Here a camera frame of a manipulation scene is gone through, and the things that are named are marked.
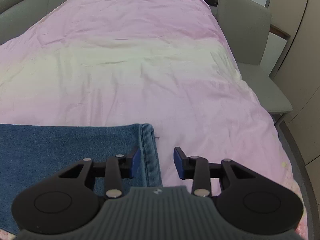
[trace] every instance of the chair seat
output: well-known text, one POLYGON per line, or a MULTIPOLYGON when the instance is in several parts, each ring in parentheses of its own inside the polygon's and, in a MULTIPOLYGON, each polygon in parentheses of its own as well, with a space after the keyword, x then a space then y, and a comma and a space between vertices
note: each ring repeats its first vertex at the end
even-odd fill
POLYGON ((270 114, 284 114, 293 110, 286 96, 259 66, 237 64, 242 79, 247 82, 257 95, 261 106, 270 114))

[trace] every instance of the chair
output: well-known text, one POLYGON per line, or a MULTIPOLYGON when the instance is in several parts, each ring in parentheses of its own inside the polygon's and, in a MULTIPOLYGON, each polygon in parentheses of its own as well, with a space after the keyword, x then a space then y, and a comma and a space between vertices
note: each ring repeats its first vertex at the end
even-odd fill
POLYGON ((259 67, 271 24, 271 13, 251 0, 219 0, 216 19, 238 64, 242 79, 270 114, 280 114, 278 125, 292 106, 259 67))

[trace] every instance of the blue denim fabric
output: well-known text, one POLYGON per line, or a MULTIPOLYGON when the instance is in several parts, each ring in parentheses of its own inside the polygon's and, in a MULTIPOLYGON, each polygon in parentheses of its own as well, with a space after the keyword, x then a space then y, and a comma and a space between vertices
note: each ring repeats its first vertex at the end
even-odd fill
MULTIPOLYGON (((162 186, 153 127, 133 124, 119 127, 56 127, 0 124, 0 228, 17 234, 11 204, 22 190, 83 158, 103 162, 109 156, 128 154, 138 145, 141 162, 131 186, 162 186)), ((103 179, 95 193, 103 195, 103 179)))

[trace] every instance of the bed sheet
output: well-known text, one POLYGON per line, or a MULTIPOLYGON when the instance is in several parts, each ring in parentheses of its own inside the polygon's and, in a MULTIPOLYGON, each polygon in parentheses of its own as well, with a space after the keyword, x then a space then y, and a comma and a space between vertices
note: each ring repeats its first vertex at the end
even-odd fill
POLYGON ((180 146, 233 159, 301 197, 273 120, 203 0, 66 1, 0 46, 0 123, 151 123, 164 186, 191 188, 173 163, 180 146))

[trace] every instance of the pink and white blanket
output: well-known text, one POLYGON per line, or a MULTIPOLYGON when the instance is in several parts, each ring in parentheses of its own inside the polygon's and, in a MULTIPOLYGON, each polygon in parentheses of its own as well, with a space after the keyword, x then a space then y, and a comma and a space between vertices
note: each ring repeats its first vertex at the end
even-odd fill
MULTIPOLYGON (((164 186, 191 187, 173 163, 180 146, 233 159, 301 197, 273 121, 203 0, 68 0, 0 46, 0 123, 146 122, 164 186)), ((308 238, 306 213, 297 232, 308 238)))

